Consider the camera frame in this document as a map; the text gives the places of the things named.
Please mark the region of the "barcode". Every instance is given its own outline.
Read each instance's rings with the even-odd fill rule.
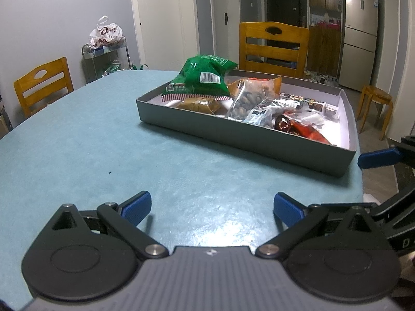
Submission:
[[[220,77],[212,72],[201,72],[200,82],[220,84]]]

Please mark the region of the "shallow gray box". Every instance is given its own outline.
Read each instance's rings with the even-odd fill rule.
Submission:
[[[277,75],[235,70],[232,77],[276,78]],[[281,91],[326,101],[339,106],[340,125],[349,148],[327,145],[289,133],[221,117],[166,107],[150,101],[160,96],[168,83],[147,92],[137,102],[140,119],[168,129],[217,143],[255,152],[333,176],[342,176],[356,153],[357,131],[353,110],[344,90],[324,84],[282,76]]]

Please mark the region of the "wooden stool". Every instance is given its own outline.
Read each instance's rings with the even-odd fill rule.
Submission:
[[[376,119],[375,125],[379,121],[379,118],[381,116],[381,112],[383,110],[383,105],[388,105],[389,106],[388,112],[387,112],[386,117],[385,117],[385,121],[383,122],[382,133],[381,133],[381,137],[380,137],[380,140],[383,140],[383,138],[385,137],[386,128],[388,127],[389,120],[391,119],[391,115],[392,115],[392,111],[393,111],[392,97],[391,97],[390,94],[388,94],[387,92],[385,92],[381,89],[378,89],[377,87],[374,87],[374,86],[371,86],[371,85],[363,86],[362,95],[360,96],[360,101],[359,101],[359,108],[357,110],[356,120],[358,120],[359,117],[360,117],[360,113],[362,112],[363,103],[364,103],[364,99],[365,99],[366,95],[369,97],[369,99],[368,99],[368,102],[366,104],[365,112],[364,112],[364,115],[363,115],[363,121],[362,121],[362,126],[360,127],[360,133],[362,133],[363,126],[366,123],[366,117],[367,117],[367,114],[369,113],[370,103],[372,101],[377,101],[382,106],[378,111],[378,117]]]

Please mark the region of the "green snack bag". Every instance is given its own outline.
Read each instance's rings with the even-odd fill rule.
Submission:
[[[233,70],[237,65],[235,62],[212,55],[188,58],[180,73],[161,94],[161,101],[197,97],[230,99],[223,77],[227,71]]]

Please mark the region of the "silver screw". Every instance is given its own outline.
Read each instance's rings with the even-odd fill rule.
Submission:
[[[165,247],[161,244],[150,244],[146,246],[144,251],[149,255],[157,256],[165,252]]]
[[[280,247],[275,244],[264,244],[261,245],[258,250],[264,255],[275,255],[280,251]]]

